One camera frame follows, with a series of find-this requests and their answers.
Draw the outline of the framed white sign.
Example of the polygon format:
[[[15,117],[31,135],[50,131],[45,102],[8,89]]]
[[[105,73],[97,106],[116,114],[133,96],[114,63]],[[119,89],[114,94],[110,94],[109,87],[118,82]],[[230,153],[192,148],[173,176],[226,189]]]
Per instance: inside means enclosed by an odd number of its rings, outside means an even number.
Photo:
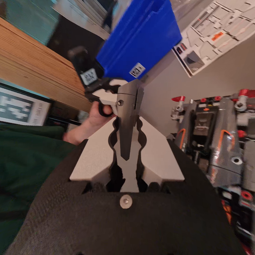
[[[44,126],[53,101],[47,97],[0,84],[0,122]]]

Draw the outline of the person's green shirt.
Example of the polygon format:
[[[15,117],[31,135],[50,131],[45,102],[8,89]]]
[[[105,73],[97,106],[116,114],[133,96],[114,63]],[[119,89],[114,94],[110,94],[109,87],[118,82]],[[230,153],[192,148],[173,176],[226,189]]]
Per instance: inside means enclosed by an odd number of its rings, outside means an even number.
[[[19,232],[40,187],[75,148],[60,126],[0,126],[0,254]]]

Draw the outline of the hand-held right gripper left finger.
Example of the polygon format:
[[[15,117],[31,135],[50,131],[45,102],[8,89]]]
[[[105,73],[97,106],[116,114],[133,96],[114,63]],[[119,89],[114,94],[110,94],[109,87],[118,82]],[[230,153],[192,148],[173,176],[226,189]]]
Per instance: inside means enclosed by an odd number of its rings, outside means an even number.
[[[118,118],[114,117],[91,135],[70,176],[70,181],[101,183],[111,188],[120,183],[116,150]]]

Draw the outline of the person's left forearm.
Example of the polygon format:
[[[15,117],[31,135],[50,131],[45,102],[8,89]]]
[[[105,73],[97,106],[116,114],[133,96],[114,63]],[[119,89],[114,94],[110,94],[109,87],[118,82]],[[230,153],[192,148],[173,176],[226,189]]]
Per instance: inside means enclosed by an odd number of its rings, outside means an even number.
[[[63,141],[73,145],[79,145],[85,139],[88,139],[95,132],[95,126],[89,120],[85,120],[80,126],[66,132],[63,135]]]

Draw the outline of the grey lego vehicle model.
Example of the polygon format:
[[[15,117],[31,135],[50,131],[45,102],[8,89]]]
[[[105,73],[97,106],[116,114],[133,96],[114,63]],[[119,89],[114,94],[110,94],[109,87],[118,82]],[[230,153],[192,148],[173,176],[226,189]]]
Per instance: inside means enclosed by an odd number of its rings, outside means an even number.
[[[171,112],[178,122],[174,143],[204,171],[245,253],[254,254],[255,90],[171,100],[177,102]]]

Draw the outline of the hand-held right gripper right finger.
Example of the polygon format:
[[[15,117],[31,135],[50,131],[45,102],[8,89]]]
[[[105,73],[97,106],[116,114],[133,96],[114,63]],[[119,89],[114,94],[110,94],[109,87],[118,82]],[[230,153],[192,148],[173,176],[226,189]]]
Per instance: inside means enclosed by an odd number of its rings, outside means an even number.
[[[146,190],[151,183],[161,187],[165,182],[183,182],[167,138],[142,117],[138,117],[136,128],[141,146],[136,167],[138,189]]]

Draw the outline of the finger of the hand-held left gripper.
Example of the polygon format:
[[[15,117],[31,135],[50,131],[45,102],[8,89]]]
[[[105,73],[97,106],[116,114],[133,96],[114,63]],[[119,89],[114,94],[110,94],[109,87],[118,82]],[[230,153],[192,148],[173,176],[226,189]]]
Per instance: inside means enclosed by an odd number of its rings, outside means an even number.
[[[111,92],[107,92],[105,90],[99,90],[99,98],[101,103],[104,105],[110,105],[112,107],[113,113],[118,116],[118,110],[117,110],[117,94],[113,94]]]

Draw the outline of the blue bin with white label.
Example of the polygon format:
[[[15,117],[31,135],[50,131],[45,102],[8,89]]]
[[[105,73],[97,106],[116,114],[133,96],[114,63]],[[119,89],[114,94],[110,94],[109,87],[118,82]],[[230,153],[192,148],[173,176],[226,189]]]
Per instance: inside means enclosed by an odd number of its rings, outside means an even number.
[[[140,79],[182,40],[169,0],[133,0],[96,56],[103,77]]]

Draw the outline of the person's left hand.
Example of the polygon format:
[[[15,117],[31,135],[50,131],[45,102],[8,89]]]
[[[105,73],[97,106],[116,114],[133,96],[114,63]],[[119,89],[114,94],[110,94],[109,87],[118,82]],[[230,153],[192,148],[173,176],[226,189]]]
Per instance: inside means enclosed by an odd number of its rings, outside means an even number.
[[[88,121],[93,127],[101,128],[112,118],[116,117],[110,105],[104,105],[97,101],[93,102]]]

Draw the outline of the white sticker sheet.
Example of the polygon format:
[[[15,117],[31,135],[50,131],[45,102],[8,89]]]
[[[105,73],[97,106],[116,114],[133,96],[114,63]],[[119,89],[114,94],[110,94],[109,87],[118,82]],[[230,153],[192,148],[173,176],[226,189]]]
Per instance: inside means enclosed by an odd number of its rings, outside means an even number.
[[[189,77],[255,34],[254,0],[212,1],[172,51]]]

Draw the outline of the grey lego wing assembly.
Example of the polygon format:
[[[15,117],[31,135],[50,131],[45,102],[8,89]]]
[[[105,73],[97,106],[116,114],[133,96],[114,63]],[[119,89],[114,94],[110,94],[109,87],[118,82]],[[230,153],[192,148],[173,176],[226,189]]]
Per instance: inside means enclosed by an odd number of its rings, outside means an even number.
[[[135,79],[122,85],[117,93],[117,112],[120,136],[120,155],[128,161],[132,144],[133,127],[139,115],[144,89],[141,81]]]

